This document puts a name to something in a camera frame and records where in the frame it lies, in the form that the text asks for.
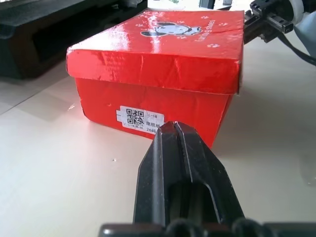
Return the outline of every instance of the black cable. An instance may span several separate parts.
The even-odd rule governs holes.
[[[308,62],[314,66],[316,66],[316,58],[313,58],[305,53],[303,53],[302,51],[298,50],[297,48],[295,48],[290,41],[288,41],[288,39],[286,38],[286,36],[284,34],[280,34],[278,36],[278,38],[280,39],[280,41],[282,41],[282,43],[284,43],[286,46],[288,46],[290,49],[292,49],[292,51],[299,56],[301,59],[303,59],[305,62]]]

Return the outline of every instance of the table surface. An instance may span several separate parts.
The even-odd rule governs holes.
[[[316,221],[316,68],[260,39],[243,67],[213,152],[246,217]],[[0,81],[0,141],[0,236],[95,237],[102,223],[132,221],[151,140],[90,122],[64,62]]]

